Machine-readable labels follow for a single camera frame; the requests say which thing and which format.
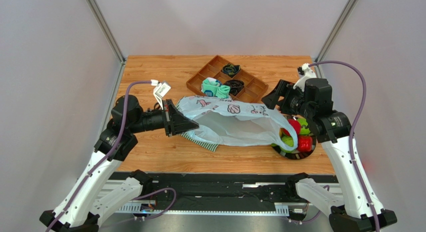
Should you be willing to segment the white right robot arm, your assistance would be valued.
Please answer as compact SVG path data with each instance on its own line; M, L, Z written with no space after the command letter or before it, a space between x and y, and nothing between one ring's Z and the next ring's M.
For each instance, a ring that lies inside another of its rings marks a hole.
M377 198L362 166L353 124L334 109L333 89L326 79L280 80L262 102L286 115L301 116L325 150L335 171L342 197L316 183L306 173L293 175L289 189L295 199L304 199L328 217L335 232L377 232L397 223L394 211Z

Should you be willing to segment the red apple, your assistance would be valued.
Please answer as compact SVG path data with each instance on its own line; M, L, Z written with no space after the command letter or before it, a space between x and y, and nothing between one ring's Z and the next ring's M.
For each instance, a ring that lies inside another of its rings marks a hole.
M291 125L291 127L295 130L296 134L299 135L302 129L301 124L295 119L288 119L287 121ZM285 128L282 128L281 132L286 136L290 136L289 131Z

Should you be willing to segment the light blue printed plastic bag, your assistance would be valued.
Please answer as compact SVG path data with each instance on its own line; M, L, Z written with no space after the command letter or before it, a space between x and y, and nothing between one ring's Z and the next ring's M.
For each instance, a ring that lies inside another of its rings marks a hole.
M297 148L298 135L288 120L277 110L261 103L247 103L232 99L220 99L211 104L213 108L204 115L188 113L187 118L201 122L204 132L196 133L201 139L223 146L251 147L279 145L286 150ZM290 148L281 140L286 129L294 146Z

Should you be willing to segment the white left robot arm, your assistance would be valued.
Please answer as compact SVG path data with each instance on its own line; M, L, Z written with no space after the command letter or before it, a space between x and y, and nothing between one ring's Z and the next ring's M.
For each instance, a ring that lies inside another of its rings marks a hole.
M199 128L168 99L156 109L144 111L133 95L120 97L112 118L100 134L84 172L65 199L39 220L54 232L97 232L115 211L131 200L150 199L156 194L153 179L137 169L107 195L99 193L137 145L137 133L163 129L169 137Z

